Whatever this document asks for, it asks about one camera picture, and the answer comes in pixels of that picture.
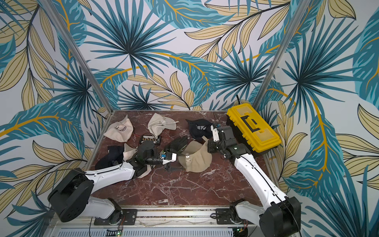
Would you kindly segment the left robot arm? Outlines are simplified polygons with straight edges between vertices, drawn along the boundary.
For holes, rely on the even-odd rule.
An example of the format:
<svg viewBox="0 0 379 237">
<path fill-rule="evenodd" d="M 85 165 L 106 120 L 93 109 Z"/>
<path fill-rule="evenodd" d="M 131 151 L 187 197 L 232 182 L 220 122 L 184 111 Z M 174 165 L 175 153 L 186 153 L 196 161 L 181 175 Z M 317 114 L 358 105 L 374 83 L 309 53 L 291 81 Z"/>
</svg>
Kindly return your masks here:
<svg viewBox="0 0 379 237">
<path fill-rule="evenodd" d="M 48 201 L 63 223 L 78 217 L 94 217 L 110 225 L 119 225 L 125 213 L 116 201 L 112 198 L 96 198 L 92 194 L 115 183 L 141 177 L 149 167 L 162 165 L 168 170 L 187 144 L 188 139 L 181 137 L 159 152 L 154 142 L 144 141 L 130 159 L 122 160 L 118 165 L 90 171 L 75 168 L 48 195 Z"/>
</svg>

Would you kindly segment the cream Colorado cap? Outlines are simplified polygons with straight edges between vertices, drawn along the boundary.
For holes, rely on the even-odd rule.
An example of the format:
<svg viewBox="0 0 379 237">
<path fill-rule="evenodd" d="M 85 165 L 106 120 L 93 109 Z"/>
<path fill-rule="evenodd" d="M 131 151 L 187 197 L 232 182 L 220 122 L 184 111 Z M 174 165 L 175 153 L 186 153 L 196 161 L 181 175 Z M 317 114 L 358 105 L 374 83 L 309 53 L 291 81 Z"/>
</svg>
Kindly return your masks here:
<svg viewBox="0 0 379 237">
<path fill-rule="evenodd" d="M 136 153 L 136 148 L 131 148 L 128 144 L 124 143 L 124 152 L 123 152 L 123 161 L 126 162 L 132 158 L 132 156 Z M 152 167 L 147 165 L 147 170 L 138 176 L 138 178 L 143 178 L 147 176 L 152 171 Z"/>
</svg>

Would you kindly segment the navy black cap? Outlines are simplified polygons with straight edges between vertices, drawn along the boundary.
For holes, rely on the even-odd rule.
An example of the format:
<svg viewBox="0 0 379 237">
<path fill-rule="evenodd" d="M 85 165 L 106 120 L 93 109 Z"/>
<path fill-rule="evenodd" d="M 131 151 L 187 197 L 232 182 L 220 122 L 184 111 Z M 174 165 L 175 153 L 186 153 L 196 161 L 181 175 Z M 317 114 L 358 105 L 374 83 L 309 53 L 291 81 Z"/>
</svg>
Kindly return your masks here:
<svg viewBox="0 0 379 237">
<path fill-rule="evenodd" d="M 104 169 L 113 166 L 117 166 L 123 163 L 123 146 L 108 146 L 108 154 L 102 157 L 97 164 L 95 169 Z"/>
</svg>

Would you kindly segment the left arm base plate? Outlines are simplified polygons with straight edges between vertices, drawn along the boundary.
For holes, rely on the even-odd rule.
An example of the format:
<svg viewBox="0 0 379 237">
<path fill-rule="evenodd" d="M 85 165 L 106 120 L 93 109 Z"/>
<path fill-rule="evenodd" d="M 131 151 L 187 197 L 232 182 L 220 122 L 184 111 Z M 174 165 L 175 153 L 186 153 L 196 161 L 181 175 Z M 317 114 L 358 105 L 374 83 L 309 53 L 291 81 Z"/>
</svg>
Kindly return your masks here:
<svg viewBox="0 0 379 237">
<path fill-rule="evenodd" d="M 137 209 L 115 210 L 107 219 L 95 218 L 95 226 L 133 226 L 137 217 Z"/>
</svg>

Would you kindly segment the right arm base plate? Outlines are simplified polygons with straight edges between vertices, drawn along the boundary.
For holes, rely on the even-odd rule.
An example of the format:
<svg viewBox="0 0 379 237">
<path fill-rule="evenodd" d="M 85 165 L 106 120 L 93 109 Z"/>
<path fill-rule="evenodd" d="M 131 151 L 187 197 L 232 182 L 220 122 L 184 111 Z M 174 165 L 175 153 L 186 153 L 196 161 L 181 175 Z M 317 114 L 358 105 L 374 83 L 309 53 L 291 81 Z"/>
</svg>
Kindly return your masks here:
<svg viewBox="0 0 379 237">
<path fill-rule="evenodd" d="M 232 208 L 216 208 L 210 217 L 216 220 L 218 225 L 243 225 L 253 224 L 259 221 L 257 213 L 242 213 L 238 215 L 237 211 Z"/>
</svg>

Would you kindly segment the yellow black toolbox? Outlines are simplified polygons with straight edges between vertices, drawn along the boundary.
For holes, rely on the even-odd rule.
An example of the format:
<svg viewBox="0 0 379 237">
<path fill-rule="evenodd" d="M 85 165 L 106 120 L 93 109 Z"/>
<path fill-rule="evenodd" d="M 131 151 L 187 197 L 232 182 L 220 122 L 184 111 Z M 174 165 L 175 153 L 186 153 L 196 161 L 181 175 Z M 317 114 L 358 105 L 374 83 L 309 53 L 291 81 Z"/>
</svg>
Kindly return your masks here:
<svg viewBox="0 0 379 237">
<path fill-rule="evenodd" d="M 237 141 L 245 144 L 255 156 L 266 154 L 282 143 L 280 136 L 248 103 L 229 108 L 227 116 L 227 125 Z"/>
</svg>

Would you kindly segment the tan khaki cap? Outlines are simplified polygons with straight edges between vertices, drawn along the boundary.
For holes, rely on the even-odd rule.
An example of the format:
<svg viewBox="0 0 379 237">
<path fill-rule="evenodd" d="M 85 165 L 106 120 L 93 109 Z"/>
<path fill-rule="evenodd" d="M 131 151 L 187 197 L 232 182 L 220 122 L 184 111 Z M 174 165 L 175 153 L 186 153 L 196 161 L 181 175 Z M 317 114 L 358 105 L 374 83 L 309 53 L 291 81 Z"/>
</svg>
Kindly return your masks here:
<svg viewBox="0 0 379 237">
<path fill-rule="evenodd" d="M 207 150 L 208 139 L 203 136 L 201 144 L 197 141 L 191 141 L 189 145 L 181 152 L 178 161 L 186 172 L 201 173 L 207 170 L 212 163 L 212 154 Z"/>
</svg>

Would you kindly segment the white perforated cap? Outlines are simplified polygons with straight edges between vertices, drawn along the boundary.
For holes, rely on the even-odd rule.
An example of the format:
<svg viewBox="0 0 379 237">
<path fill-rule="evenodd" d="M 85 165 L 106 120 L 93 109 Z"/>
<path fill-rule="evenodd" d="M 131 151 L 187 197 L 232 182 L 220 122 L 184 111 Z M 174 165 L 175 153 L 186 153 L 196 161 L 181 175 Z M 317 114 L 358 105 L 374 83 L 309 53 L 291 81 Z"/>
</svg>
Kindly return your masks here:
<svg viewBox="0 0 379 237">
<path fill-rule="evenodd" d="M 165 129 L 176 130 L 179 121 L 155 113 L 148 123 L 149 132 L 158 137 Z"/>
</svg>

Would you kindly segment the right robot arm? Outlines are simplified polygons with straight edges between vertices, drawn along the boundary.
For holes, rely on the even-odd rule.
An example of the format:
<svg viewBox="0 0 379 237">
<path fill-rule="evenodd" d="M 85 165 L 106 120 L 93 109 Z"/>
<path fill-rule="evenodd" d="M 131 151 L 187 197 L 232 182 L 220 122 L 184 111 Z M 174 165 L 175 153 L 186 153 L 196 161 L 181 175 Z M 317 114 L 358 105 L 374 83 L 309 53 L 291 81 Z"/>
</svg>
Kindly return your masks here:
<svg viewBox="0 0 379 237">
<path fill-rule="evenodd" d="M 238 143 L 230 126 L 211 127 L 213 138 L 208 152 L 220 153 L 245 177 L 257 194 L 262 206 L 246 200 L 235 201 L 231 206 L 233 221 L 247 221 L 260 227 L 266 237 L 300 237 L 301 204 L 289 198 L 263 172 L 253 154 Z"/>
</svg>

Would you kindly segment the green black cap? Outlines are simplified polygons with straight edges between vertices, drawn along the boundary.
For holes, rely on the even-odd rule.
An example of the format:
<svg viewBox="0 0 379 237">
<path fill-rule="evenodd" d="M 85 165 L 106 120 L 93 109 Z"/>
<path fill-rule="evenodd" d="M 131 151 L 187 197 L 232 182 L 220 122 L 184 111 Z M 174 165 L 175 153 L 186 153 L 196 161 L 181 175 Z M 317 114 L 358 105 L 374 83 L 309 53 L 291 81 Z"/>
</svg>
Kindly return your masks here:
<svg viewBox="0 0 379 237">
<path fill-rule="evenodd" d="M 163 151 L 180 154 L 187 147 L 188 140 L 189 139 L 187 136 L 175 138 L 173 141 L 171 141 L 168 145 L 164 147 Z"/>
</svg>

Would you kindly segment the black charger board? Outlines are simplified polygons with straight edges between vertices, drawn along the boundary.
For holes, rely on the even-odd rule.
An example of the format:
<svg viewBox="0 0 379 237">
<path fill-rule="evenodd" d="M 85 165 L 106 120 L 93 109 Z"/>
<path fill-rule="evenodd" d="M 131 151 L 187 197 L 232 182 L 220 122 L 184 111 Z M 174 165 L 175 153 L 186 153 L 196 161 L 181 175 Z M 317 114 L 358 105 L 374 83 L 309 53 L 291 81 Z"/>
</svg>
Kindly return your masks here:
<svg viewBox="0 0 379 237">
<path fill-rule="evenodd" d="M 141 138 L 140 138 L 140 141 L 139 141 L 139 144 L 142 144 L 143 142 L 145 141 L 151 141 L 153 142 L 155 145 L 160 145 L 161 144 L 161 136 L 158 135 L 158 136 L 154 136 L 154 135 L 143 135 Z"/>
</svg>

